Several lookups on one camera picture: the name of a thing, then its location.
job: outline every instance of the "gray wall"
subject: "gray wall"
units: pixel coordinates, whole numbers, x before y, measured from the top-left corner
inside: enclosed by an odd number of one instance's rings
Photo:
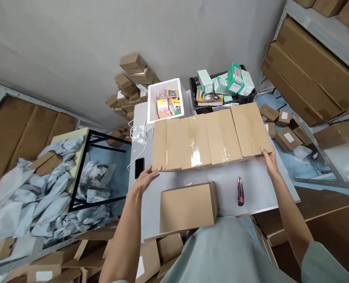
[[[0,83],[94,121],[119,59],[139,52],[160,80],[244,64],[258,84],[285,0],[0,0]]]

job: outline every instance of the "forearm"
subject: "forearm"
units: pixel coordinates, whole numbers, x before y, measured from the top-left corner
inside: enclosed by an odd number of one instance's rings
[[[99,283],[119,279],[135,282],[141,244],[142,195],[141,189],[132,189],[127,196]]]
[[[294,256],[301,267],[313,236],[279,172],[270,176],[274,185],[280,217]]]

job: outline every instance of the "white container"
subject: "white container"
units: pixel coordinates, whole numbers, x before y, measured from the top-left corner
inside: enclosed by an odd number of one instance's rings
[[[159,118],[159,115],[157,113],[156,95],[158,95],[163,90],[178,90],[179,100],[181,102],[181,114],[162,119]],[[148,86],[147,124],[153,124],[156,121],[165,119],[185,118],[191,115],[192,113],[189,99],[186,96],[186,91],[181,81],[178,78]]]

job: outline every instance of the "black phone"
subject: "black phone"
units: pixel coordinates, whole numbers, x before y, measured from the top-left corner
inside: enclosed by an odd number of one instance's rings
[[[144,171],[144,158],[135,161],[135,179],[138,179],[140,173]]]

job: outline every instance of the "white table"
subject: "white table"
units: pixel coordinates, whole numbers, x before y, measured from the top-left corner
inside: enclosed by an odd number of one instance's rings
[[[147,103],[137,104],[134,112],[134,126],[143,125],[147,115]],[[154,124],[147,125],[148,137],[151,136]],[[152,164],[153,141],[150,140],[141,155],[147,168]],[[131,161],[133,161],[143,150],[143,145],[133,142],[131,150]],[[295,202],[300,198],[293,186],[284,164],[276,152],[278,169]],[[245,204],[238,206],[237,203],[237,179],[241,177]],[[142,218],[141,218],[141,240],[159,235],[160,223],[160,192],[167,189],[183,187],[189,183],[199,184],[214,181],[216,184],[218,216],[246,216],[278,208],[278,202],[267,174],[266,166],[256,160],[247,160],[240,163],[228,164],[198,171],[184,172],[162,172],[160,177],[154,180],[143,195]],[[131,165],[129,176],[129,190],[135,183],[135,164]]]

